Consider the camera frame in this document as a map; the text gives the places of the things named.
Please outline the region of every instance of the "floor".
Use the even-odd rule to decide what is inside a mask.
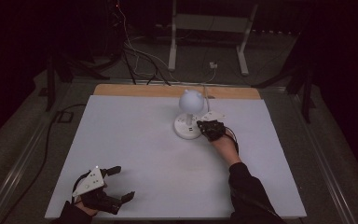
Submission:
[[[296,37],[290,35],[251,33],[245,50],[250,75],[240,74],[236,58],[235,43],[237,36],[227,34],[206,35],[189,33],[178,42],[176,70],[168,72],[164,63],[168,61],[170,42],[168,37],[147,39],[131,35],[128,43],[128,59],[132,68],[136,67],[136,82],[145,84],[154,72],[151,63],[136,56],[145,52],[157,64],[161,71],[161,80],[150,84],[162,84],[163,78],[171,84],[200,84],[250,86],[267,80],[281,71],[285,58]],[[209,62],[217,63],[217,68],[209,67]],[[76,134],[84,106],[75,106],[70,110],[75,116],[71,123],[53,123],[48,128],[53,112],[70,105],[86,104],[95,86],[99,83],[129,83],[131,76],[123,61],[117,62],[101,74],[110,80],[95,80],[84,72],[74,69],[76,74],[72,83],[57,81],[57,101],[52,112],[45,112],[47,99],[38,96],[46,87],[46,72],[35,78],[36,90],[23,103],[0,131],[0,188],[16,160],[23,151],[31,151],[25,164],[16,170],[18,179],[13,181],[16,188],[5,189],[0,198],[0,220],[29,186],[45,155],[47,160],[34,185],[24,194],[6,220],[8,223],[48,223],[44,219],[49,198],[54,190],[66,155]],[[265,100],[271,119],[280,138],[283,151],[298,186],[307,217],[288,219],[293,224],[319,223],[358,223],[358,164],[351,154],[342,132],[324,104],[318,88],[312,88],[310,110],[311,123],[303,120],[299,113],[301,92],[288,95],[284,88],[290,78],[280,80],[259,90]],[[120,223],[147,221],[119,221]],[[171,223],[171,221],[153,221]],[[185,220],[183,223],[222,223],[216,220]],[[94,220],[93,223],[107,223]]]

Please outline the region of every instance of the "cable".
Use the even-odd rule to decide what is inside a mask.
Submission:
[[[34,183],[36,182],[37,178],[40,176],[40,174],[43,171],[43,168],[45,167],[46,161],[48,160],[48,143],[49,143],[49,138],[50,138],[50,131],[52,128],[52,125],[54,124],[54,122],[56,121],[57,117],[65,112],[67,109],[75,107],[75,106],[80,106],[80,105],[70,105],[68,107],[66,107],[65,109],[61,110],[61,111],[57,111],[56,114],[54,115],[54,118],[51,120],[50,124],[48,125],[48,133],[47,133],[47,138],[46,138],[46,143],[45,143],[45,152],[44,152],[44,157],[43,157],[43,161],[42,164],[40,165],[39,170],[37,171],[34,179],[31,181],[31,183],[29,184],[29,186],[25,189],[25,191],[21,194],[21,196],[19,197],[19,199],[17,199],[16,202],[13,203],[13,205],[10,207],[10,209],[7,211],[7,213],[5,214],[5,216],[3,217],[3,219],[1,220],[0,224],[3,224],[6,222],[7,218],[9,217],[9,215],[13,212],[13,210],[16,208],[16,206],[19,204],[19,202],[22,200],[22,198],[25,196],[25,194],[30,190],[30,188],[34,185]]]

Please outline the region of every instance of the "dark background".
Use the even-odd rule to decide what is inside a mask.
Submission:
[[[171,1],[121,2],[129,23],[146,35],[156,34],[156,23],[170,23]],[[237,9],[230,11],[228,4],[216,11],[217,0],[178,2],[178,10],[192,13],[241,14]],[[0,127],[34,90],[33,78],[46,69],[52,46],[81,59],[92,59],[99,52],[95,38],[106,32],[105,26],[98,25],[104,24],[99,21],[104,18],[105,4],[102,0],[0,0]],[[244,3],[230,4],[241,8]],[[93,22],[84,20],[87,13]],[[358,1],[265,0],[254,29],[284,35],[301,32],[283,71],[302,63],[315,64],[314,84],[321,88],[358,160]]]

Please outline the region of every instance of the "gray carpet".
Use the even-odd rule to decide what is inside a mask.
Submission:
[[[163,76],[171,83],[178,81],[201,83],[211,80],[213,77],[214,71],[208,68],[209,62],[217,62],[215,77],[209,82],[210,84],[246,86],[261,82],[279,73],[290,48],[296,41],[290,35],[252,34],[245,51],[250,76],[242,77],[239,72],[235,45],[233,45],[234,40],[236,38],[226,40],[227,43],[212,41],[212,45],[208,44],[207,41],[199,41],[197,38],[196,40],[189,39],[186,42],[180,42],[176,71],[169,74],[162,63],[158,63],[158,67]],[[168,61],[169,42],[166,38],[153,41],[137,38],[131,43],[136,49],[158,56],[165,63]],[[130,57],[129,59],[134,66],[135,58]],[[137,71],[148,74],[153,73],[154,68],[150,63],[140,60]],[[76,71],[76,73],[77,76],[72,84],[59,85],[62,98],[59,97],[58,99],[57,109],[63,109],[74,104],[85,104],[95,86],[102,83],[81,74],[79,71]],[[122,61],[102,71],[102,74],[112,78],[105,82],[131,83],[128,69]],[[140,76],[145,78],[137,77],[139,82],[148,80],[148,77],[150,77],[150,75]],[[358,223],[358,164],[352,156],[342,132],[326,108],[317,87],[314,87],[312,92],[315,108],[310,110],[311,124],[307,124],[298,115],[299,102],[297,97],[287,95],[282,92],[282,88],[279,88],[284,87],[287,81],[288,79],[284,79],[267,89],[260,90],[308,213],[307,217],[287,220],[287,223]],[[47,99],[37,96],[40,89],[46,86],[46,74],[42,73],[36,77],[35,83],[37,89],[0,131],[0,186],[27,143],[32,142],[30,137],[37,132],[38,125],[47,123],[48,113],[44,112]],[[44,219],[44,215],[76,134],[84,106],[74,107],[71,111],[75,112],[74,120],[71,123],[54,123],[52,125],[46,166],[33,187],[30,188],[5,223],[48,223],[48,220]],[[34,141],[36,142],[34,154],[0,217],[6,213],[7,209],[28,186],[43,160],[47,129],[44,129],[40,136],[39,139]],[[327,172],[326,167],[320,163],[321,155],[323,155],[323,161],[327,161]],[[334,195],[337,191],[331,187],[332,176],[329,175],[329,171],[334,174],[333,180],[339,186],[338,192],[342,193],[345,199],[344,203],[350,208],[349,222],[345,220],[348,213],[341,213],[340,208],[342,206]],[[99,220],[93,221],[93,223],[101,222],[106,223]],[[211,223],[212,221],[182,222]]]

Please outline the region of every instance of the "white desk frame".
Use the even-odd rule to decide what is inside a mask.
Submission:
[[[253,6],[249,18],[234,18],[234,17],[214,17],[202,15],[180,14],[176,12],[176,0],[173,0],[172,5],[172,41],[170,50],[170,59],[168,69],[173,72],[176,66],[176,29],[191,29],[191,30],[207,30],[207,31],[224,31],[243,33],[243,40],[237,46],[238,60],[240,63],[241,74],[243,76],[249,75],[248,66],[246,64],[245,56],[243,54],[248,41],[249,34],[252,30],[255,13],[257,12],[258,4]]]

